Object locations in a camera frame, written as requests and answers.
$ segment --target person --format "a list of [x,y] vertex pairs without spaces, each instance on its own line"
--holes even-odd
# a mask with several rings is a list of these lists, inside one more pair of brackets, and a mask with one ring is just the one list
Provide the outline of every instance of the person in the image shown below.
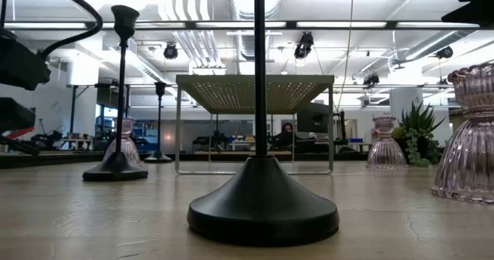
[[[277,134],[274,137],[273,140],[273,145],[275,148],[282,148],[285,149],[289,147],[293,143],[293,125],[291,123],[285,123],[282,126],[282,132]],[[300,137],[298,137],[295,134],[295,141],[301,140]]]

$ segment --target wire frame table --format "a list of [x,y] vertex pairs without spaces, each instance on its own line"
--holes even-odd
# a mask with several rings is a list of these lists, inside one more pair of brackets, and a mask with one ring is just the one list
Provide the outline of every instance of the wire frame table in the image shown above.
[[[177,122],[175,135],[175,170],[178,174],[236,174],[234,171],[183,171],[180,169],[181,146],[181,97],[187,92],[210,114],[212,132],[213,114],[254,114],[254,76],[189,76],[177,75]],[[333,105],[334,76],[310,75],[269,75],[267,82],[268,114],[287,114],[295,119],[295,113],[328,89],[329,105]],[[333,119],[333,107],[328,107],[329,120]],[[328,175],[333,172],[333,127],[328,124],[328,169],[324,171],[294,171],[294,175]],[[295,147],[292,147],[292,162],[295,160]],[[211,137],[209,137],[208,163],[211,164]]]

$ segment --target ribbed glass vase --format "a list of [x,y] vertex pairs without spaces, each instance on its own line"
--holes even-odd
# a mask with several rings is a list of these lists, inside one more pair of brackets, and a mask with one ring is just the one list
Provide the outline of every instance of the ribbed glass vase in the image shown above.
[[494,74],[492,64],[454,71],[456,101],[467,120],[449,141],[432,193],[494,204]]
[[375,170],[403,170],[407,167],[407,161],[403,152],[391,134],[396,118],[382,116],[372,119],[378,133],[377,141],[372,146],[367,158],[367,168]]
[[[115,127],[117,126],[117,118],[113,118]],[[134,126],[135,120],[130,118],[124,118],[122,120],[122,147],[121,151],[127,156],[127,158],[134,164],[140,165],[139,152],[135,143],[130,139],[130,133],[132,133],[132,127]],[[115,138],[105,153],[103,160],[106,160],[117,148],[117,139]]]

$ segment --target metal display stand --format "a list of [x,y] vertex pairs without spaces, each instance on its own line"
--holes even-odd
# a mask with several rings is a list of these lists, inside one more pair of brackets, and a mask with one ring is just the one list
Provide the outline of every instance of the metal display stand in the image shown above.
[[94,168],[85,171],[85,181],[126,181],[144,179],[147,171],[132,163],[122,152],[122,124],[124,119],[124,81],[125,81],[125,53],[128,47],[127,40],[135,33],[135,22],[139,12],[124,5],[115,5],[111,8],[115,15],[115,32],[120,37],[120,80],[118,92],[118,116],[116,149],[109,158]]
[[[212,132],[213,114],[253,114],[255,100],[254,76],[189,76],[177,75],[177,95],[186,91],[198,101],[210,114],[209,134]],[[309,75],[269,75],[267,81],[267,113],[271,115],[291,115],[295,120],[298,109],[304,108],[326,89],[330,104],[333,104],[333,76]],[[333,119],[332,108],[329,107],[329,120]],[[178,174],[236,174],[234,171],[183,171],[180,169],[181,146],[181,100],[177,99],[177,123],[175,135],[175,170]],[[332,123],[328,124],[328,139],[333,139]],[[211,138],[208,149],[208,163],[211,163]],[[325,171],[295,171],[294,175],[328,175],[333,172],[333,141],[328,142],[329,162]],[[295,160],[295,147],[292,147],[292,162]]]
[[264,0],[255,0],[254,8],[255,156],[219,189],[193,200],[187,222],[206,238],[237,245],[309,244],[338,231],[338,210],[333,202],[302,187],[268,155]]
[[167,157],[161,151],[161,97],[164,95],[164,88],[167,86],[166,83],[157,82],[154,83],[156,85],[156,95],[158,100],[157,106],[157,150],[153,152],[152,155],[144,159],[144,163],[149,164],[163,164],[163,163],[171,163],[172,160]]

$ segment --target black cable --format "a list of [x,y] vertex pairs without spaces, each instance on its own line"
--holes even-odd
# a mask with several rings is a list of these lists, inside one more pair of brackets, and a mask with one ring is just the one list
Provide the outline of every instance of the black cable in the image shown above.
[[5,27],[5,16],[7,15],[7,0],[2,0],[2,13],[0,14],[0,29]]
[[98,13],[96,9],[94,9],[90,4],[88,4],[84,0],[72,0],[72,1],[75,2],[77,5],[79,5],[80,7],[84,8],[84,10],[86,10],[87,12],[89,12],[96,19],[96,25],[87,32],[53,43],[39,54],[39,56],[41,56],[43,60],[48,59],[49,54],[55,51],[55,49],[91,37],[97,34],[98,32],[100,32],[101,29],[103,28],[103,18],[101,18],[100,13]]

